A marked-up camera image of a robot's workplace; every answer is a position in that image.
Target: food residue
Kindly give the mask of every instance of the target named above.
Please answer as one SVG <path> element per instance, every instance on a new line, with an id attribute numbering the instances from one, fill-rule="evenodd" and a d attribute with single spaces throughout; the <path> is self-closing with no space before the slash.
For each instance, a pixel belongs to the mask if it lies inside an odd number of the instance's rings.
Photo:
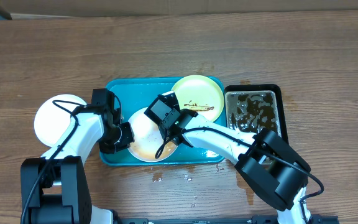
<path id="1" fill-rule="evenodd" d="M 213 110 L 214 107 L 213 106 L 208 106 L 208 105 L 197 105 L 197 103 L 185 103 L 183 106 L 188 106 L 189 109 L 196 111 L 196 112 L 200 112 L 200 111 L 210 111 Z"/>
<path id="2" fill-rule="evenodd" d="M 231 96 L 236 97 L 228 100 L 237 107 L 232 109 L 228 117 L 231 128 L 253 133 L 259 133 L 263 128 L 268 128 L 278 133 L 273 93 Z"/>

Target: yellow plate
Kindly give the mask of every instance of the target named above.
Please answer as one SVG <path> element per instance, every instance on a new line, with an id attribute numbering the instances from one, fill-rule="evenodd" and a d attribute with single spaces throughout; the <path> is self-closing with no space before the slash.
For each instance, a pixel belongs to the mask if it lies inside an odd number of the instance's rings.
<path id="1" fill-rule="evenodd" d="M 215 121 L 223 111 L 222 90 L 208 77 L 189 75 L 177 81 L 172 90 L 178 98 L 180 109 L 197 111 L 210 121 Z"/>

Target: white plate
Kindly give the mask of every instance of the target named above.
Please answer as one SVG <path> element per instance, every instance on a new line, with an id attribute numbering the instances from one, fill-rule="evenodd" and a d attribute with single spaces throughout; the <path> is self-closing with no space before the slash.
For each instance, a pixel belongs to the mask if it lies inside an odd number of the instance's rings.
<path id="1" fill-rule="evenodd" d="M 146 109 L 136 111 L 128 120 L 135 137 L 135 142 L 131 143 L 128 150 L 134 157 L 144 162 L 162 161 L 171 156 L 177 146 L 168 142 L 161 156 L 158 159 L 155 158 L 155 153 L 162 145 L 163 140 L 158 126 L 144 114 Z"/>

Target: wooden table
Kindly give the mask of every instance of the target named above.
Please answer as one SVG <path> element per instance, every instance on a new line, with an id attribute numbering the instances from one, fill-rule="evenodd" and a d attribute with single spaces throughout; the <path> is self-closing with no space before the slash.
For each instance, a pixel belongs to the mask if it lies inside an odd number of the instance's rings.
<path id="1" fill-rule="evenodd" d="M 33 129 L 45 100 L 195 73 L 278 84 L 291 145 L 326 187 L 308 208 L 358 223 L 358 11 L 0 21 L 0 223 L 19 222 L 20 165 L 48 149 Z M 108 167 L 95 147 L 85 170 L 93 204 L 121 217 L 275 214 L 228 161 Z"/>

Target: teal tray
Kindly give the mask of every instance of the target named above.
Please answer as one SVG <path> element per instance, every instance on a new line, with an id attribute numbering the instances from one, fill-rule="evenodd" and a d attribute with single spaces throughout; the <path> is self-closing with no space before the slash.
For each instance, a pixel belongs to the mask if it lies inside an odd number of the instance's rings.
<path id="1" fill-rule="evenodd" d="M 223 91 L 222 82 L 215 78 L 214 80 Z M 181 77 L 175 78 L 126 78 L 117 79 L 109 82 L 106 86 L 118 96 L 122 103 L 122 115 L 124 122 L 136 111 L 148 107 L 158 94 L 170 91 L 173 85 Z M 223 112 L 215 123 L 226 127 L 226 110 Z M 201 164 L 221 162 L 222 156 L 211 151 L 190 148 L 184 144 L 178 146 L 175 152 L 168 158 L 160 162 L 143 162 L 136 159 L 128 150 L 119 151 L 115 154 L 100 153 L 101 160 L 109 166 L 141 166 L 141 165 L 180 165 L 180 164 Z"/>

